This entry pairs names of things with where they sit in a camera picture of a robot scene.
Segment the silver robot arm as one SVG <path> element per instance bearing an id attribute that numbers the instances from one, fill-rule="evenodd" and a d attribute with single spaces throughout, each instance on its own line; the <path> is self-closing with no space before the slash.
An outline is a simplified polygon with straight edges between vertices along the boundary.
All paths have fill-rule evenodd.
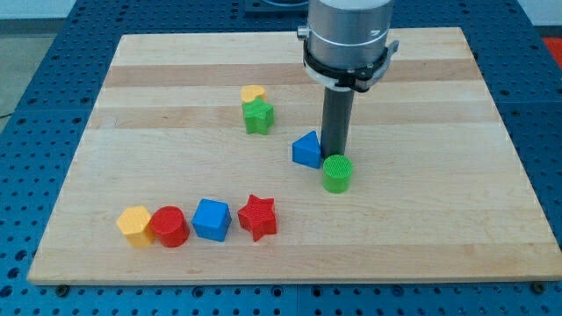
<path id="1" fill-rule="evenodd" d="M 385 51 L 393 6 L 393 0 L 310 0 L 297 36 L 324 66 L 363 68 Z"/>

